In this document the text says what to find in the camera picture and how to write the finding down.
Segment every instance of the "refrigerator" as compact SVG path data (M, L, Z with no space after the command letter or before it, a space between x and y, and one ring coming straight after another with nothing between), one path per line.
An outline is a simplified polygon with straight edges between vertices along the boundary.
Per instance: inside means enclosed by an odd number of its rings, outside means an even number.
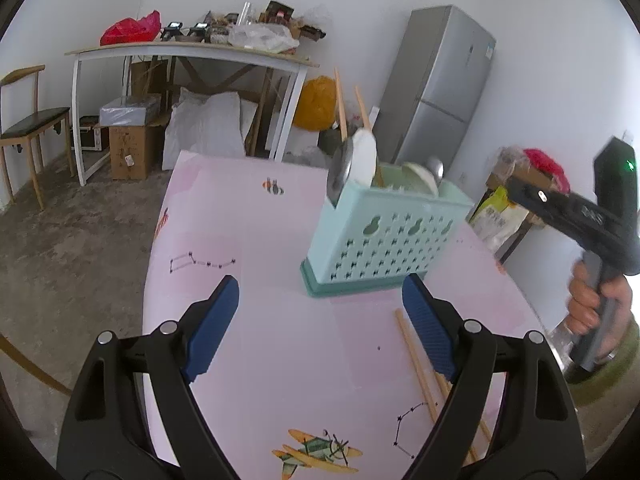
M411 13L373 127L383 162L445 172L458 152L494 56L495 39L455 6Z

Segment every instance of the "chair leg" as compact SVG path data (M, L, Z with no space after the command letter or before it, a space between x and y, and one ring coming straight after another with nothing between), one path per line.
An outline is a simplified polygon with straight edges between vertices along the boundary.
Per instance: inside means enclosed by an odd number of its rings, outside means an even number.
M71 172L71 176L76 176L76 172L74 171L74 159L71 155L71 128L69 125L70 116L67 113L65 115L65 150L66 150L66 160L69 162L69 171Z
M38 203L40 204L40 209L44 211L44 202L42 201L42 195L40 194L40 187L38 186L38 175L36 174L36 165L33 161L33 148L31 147L31 142L29 139L26 140L24 145L27 147L27 159L29 162L29 173L31 173L31 181L33 182L33 189L36 192L36 197L38 197Z
M6 169L6 159L4 158L4 146L0 146L0 166L2 166L2 175L4 176L4 185L6 192L9 194L9 202L14 203L14 192L11 190L11 181L9 180L9 172Z
M42 160L42 145L40 143L40 134L36 135L36 154L38 155L38 164L40 165L40 172L44 171L44 162Z

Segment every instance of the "wooden chair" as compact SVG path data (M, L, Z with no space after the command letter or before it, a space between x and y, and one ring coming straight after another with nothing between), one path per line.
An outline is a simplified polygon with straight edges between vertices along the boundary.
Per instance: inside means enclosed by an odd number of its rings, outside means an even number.
M44 65L31 66L28 68L21 68L20 70L14 70L10 74L6 75L3 79L0 79L0 96L2 93L2 87L11 85L20 79L35 74L35 84L33 87L33 114L14 124L4 132L2 131L2 125L0 123L0 166L2 166L2 173L4 174L4 184L6 190L9 193L9 199L11 203L14 203L14 193L11 189L11 182L9 181L9 173L6 169L6 160L4 158L5 146L17 146L18 153L22 151L24 146L27 149L27 159L29 163L29 172L31 173L31 181L33 182L33 189L38 197L38 203L40 209L44 209L44 202L42 201L42 194L40 187L38 186L38 177L36 174L36 167L33 160L33 149L31 147L31 139L36 139L36 154L38 156L38 163L40 165L40 171L44 169L44 163L42 161L42 147L40 145L40 134L43 134L47 129L52 126L56 129L57 133L62 130L62 121L65 122L65 148L66 158L69 162L69 170L71 176L74 176L74 164L71 157L71 137L69 132L69 108L50 108L48 110L38 110L38 74L45 69Z

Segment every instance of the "plastic basket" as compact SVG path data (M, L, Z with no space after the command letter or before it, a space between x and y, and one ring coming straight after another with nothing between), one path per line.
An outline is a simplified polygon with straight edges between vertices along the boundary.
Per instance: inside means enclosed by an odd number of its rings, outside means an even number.
M337 206L325 199L300 270L312 296L392 288L425 275L474 203L443 180L439 197L411 190L400 167L381 164L387 188L347 181Z

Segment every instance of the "black handle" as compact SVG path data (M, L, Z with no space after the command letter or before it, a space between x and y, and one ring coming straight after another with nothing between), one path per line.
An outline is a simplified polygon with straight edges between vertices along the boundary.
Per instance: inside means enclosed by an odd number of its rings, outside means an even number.
M587 267L587 285L598 293L600 293L601 284L609 282L620 275L619 270L603 262L597 254L591 251L586 251L583 254L582 261ZM569 353L572 361L584 370L593 372L598 350L613 325L617 309L618 302L616 300L605 298L600 294L600 306L596 309L600 316L600 325L584 336L577 337L574 341L574 347Z

